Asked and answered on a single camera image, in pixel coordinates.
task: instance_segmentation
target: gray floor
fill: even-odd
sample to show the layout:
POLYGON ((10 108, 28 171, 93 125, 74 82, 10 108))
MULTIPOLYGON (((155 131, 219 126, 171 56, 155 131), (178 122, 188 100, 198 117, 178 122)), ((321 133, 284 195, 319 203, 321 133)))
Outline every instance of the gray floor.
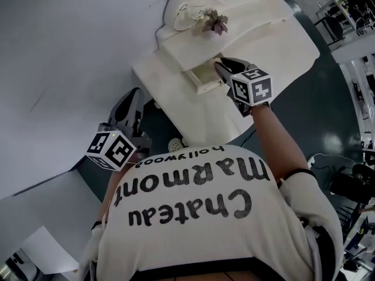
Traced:
MULTIPOLYGON (((307 73, 295 80, 272 102, 272 108, 307 159, 316 153, 323 153, 343 155, 360 163, 362 152, 359 127, 341 70, 311 20, 300 11, 293 0, 285 1, 296 10, 296 18, 321 55, 307 73)), ((166 115, 152 104, 146 106, 142 127, 154 141, 153 155, 167 152, 168 141, 179 136, 166 115)), ((253 130, 254 127, 251 127, 230 144, 241 145, 253 130)), ((257 133, 244 147, 262 156, 257 133)), ((339 157, 316 156, 315 166, 321 168, 312 170, 331 203, 335 207, 342 204, 351 205, 344 197, 330 195, 327 188, 339 167, 351 167, 353 163, 339 157)), ((102 199, 110 172, 101 170, 89 160, 83 161, 78 170, 93 192, 102 199)))

